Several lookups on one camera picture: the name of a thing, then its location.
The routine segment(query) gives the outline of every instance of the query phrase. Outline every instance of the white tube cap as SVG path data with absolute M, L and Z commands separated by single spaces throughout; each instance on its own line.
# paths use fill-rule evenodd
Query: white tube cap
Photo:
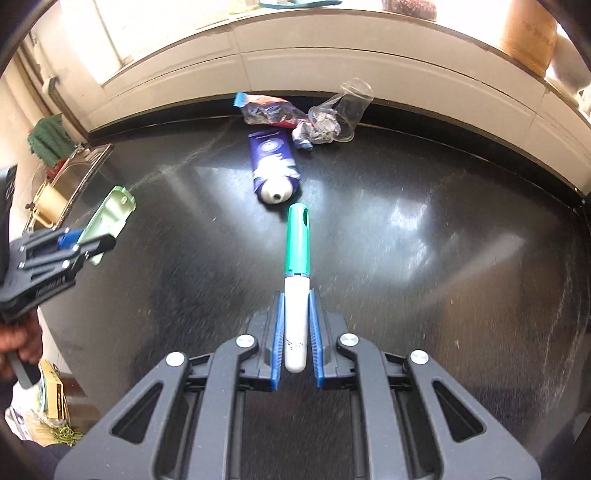
M 261 200 L 269 205 L 286 201 L 294 193 L 287 177 L 271 177 L 261 187 Z

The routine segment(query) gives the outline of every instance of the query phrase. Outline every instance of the purple tube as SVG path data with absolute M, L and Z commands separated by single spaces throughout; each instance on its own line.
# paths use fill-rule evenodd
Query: purple tube
M 286 201 L 300 184 L 285 130 L 270 128 L 248 135 L 254 191 L 265 203 Z

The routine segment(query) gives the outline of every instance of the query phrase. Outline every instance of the sink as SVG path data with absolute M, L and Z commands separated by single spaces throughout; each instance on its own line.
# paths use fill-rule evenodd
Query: sink
M 72 205 L 84 190 L 92 176 L 98 171 L 113 150 L 112 144 L 101 145 L 92 150 L 79 149 L 68 158 L 64 166 L 57 173 L 51 185 L 67 200 L 60 219 L 55 228 L 60 228 L 70 212 Z M 25 233 L 31 233 L 44 228 L 32 215 L 25 227 Z

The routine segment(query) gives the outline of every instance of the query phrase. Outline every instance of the person's hand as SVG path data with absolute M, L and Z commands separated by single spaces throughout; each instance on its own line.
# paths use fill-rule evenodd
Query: person's hand
M 0 325 L 0 378 L 12 378 L 13 371 L 7 352 L 18 352 L 23 362 L 37 364 L 43 354 L 41 326 L 37 309 L 32 309 L 17 322 Z

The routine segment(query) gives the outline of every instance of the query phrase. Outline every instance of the green marker cap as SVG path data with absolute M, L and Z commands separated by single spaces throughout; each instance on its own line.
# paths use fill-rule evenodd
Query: green marker cap
M 310 218 L 303 203 L 294 203 L 287 217 L 285 274 L 310 275 Z

